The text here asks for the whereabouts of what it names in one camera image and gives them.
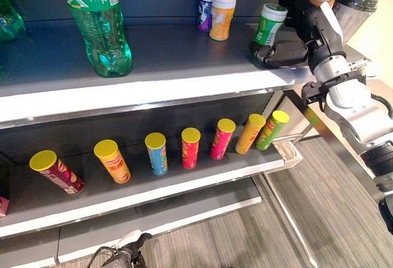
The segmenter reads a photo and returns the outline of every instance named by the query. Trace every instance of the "green container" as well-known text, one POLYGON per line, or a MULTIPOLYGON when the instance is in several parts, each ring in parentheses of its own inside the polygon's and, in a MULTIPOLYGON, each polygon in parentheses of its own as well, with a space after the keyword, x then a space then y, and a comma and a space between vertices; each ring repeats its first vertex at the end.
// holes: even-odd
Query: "green container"
POLYGON ((273 138, 281 131, 288 121, 289 115, 286 112, 280 110, 273 111, 266 125, 262 128, 256 142, 256 147, 259 150, 268 149, 273 138))
POLYGON ((274 37, 287 17, 288 10, 275 4, 264 4, 254 41, 261 45, 273 45, 274 37))

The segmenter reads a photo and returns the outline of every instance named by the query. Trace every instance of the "red chip can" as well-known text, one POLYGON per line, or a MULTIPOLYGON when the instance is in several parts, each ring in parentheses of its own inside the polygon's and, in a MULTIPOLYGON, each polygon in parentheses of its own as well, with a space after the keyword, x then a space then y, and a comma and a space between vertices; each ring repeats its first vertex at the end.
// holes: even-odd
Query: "red chip can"
POLYGON ((30 159, 29 166, 38 171, 68 194, 79 193, 83 187, 83 181, 72 172, 51 150, 36 153, 30 159))
POLYGON ((196 128, 185 128, 182 132, 182 164, 185 168, 197 165, 201 133, 196 128))
POLYGON ((229 141, 235 131, 236 124, 230 119, 221 119, 217 124, 216 135, 214 136, 213 145, 210 151, 212 159, 222 159, 227 150, 229 141))

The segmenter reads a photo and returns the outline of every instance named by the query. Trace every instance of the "purple container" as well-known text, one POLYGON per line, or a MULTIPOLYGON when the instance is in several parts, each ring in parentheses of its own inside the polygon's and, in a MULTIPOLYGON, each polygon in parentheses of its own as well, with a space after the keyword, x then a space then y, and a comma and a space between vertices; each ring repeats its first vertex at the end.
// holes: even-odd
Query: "purple container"
POLYGON ((198 0, 198 22, 197 27, 202 31, 210 31, 212 0, 198 0))

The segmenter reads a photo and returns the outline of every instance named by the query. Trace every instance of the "green chip can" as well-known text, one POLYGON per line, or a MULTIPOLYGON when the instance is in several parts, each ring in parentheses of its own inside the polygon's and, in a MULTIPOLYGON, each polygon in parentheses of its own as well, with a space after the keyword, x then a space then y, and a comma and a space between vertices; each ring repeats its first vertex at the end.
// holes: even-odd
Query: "green chip can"
POLYGON ((280 110, 273 111, 266 125, 262 128, 259 138, 256 142, 256 147, 259 150, 266 150, 269 148, 275 135, 281 131, 283 126, 289 121, 289 115, 280 110))

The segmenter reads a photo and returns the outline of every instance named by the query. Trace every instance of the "cable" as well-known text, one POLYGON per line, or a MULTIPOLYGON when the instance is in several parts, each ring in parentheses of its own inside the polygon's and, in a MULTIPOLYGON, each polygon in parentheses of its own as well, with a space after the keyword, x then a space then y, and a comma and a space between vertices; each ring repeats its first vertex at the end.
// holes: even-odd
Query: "cable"
POLYGON ((375 95, 375 94, 371 94, 371 98, 376 100, 376 101, 379 101, 383 105, 385 105, 386 108, 387 108, 387 114, 389 115, 389 117, 391 119, 393 119, 393 108, 392 108, 392 105, 387 101, 387 99, 385 99, 385 98, 383 98, 381 96, 375 95))

